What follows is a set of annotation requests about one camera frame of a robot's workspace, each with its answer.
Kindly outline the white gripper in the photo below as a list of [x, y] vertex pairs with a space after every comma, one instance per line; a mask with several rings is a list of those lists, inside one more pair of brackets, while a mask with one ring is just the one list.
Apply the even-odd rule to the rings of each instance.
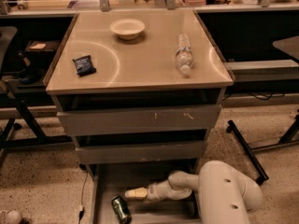
[[128, 200], [146, 200], [147, 202], [157, 203], [163, 200], [183, 200], [192, 194], [191, 189], [174, 189], [168, 181], [155, 182], [147, 188], [128, 189], [125, 197]]

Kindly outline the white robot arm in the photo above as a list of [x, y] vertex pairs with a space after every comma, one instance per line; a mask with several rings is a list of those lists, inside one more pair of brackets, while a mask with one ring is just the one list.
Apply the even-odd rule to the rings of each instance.
[[198, 175], [174, 171], [162, 182], [127, 190], [125, 197], [154, 203], [182, 200], [192, 192], [197, 194], [203, 224], [251, 224], [249, 212], [263, 204], [259, 185], [223, 161], [205, 163]]

